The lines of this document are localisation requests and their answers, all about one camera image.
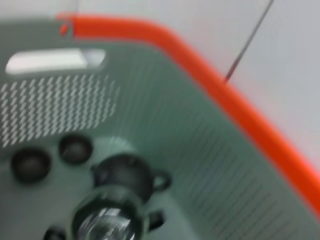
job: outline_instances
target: shopping basket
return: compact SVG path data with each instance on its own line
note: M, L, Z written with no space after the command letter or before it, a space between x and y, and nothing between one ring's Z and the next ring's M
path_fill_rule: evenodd
M139 20L60 16L0 24L0 239L40 240L92 189L90 166L134 153L172 174L151 199L166 223L151 240L316 240L316 173L223 78L168 30ZM97 48L93 69L8 75L17 52ZM67 133L93 140L91 159L64 164ZM12 177L19 149L50 153L49 175Z

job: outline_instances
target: black round object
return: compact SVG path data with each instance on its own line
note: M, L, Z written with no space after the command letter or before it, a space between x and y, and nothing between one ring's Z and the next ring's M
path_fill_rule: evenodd
M67 135L59 143L60 157L71 165L78 165L88 161L93 149L90 139L82 135Z
M51 158L39 148L19 150L11 159L11 171L22 183L31 184L45 178L51 168Z
M119 154L107 158L92 167L94 186L121 185L133 190L146 203L155 191L167 189L171 175L163 170L151 170L141 158L130 154Z

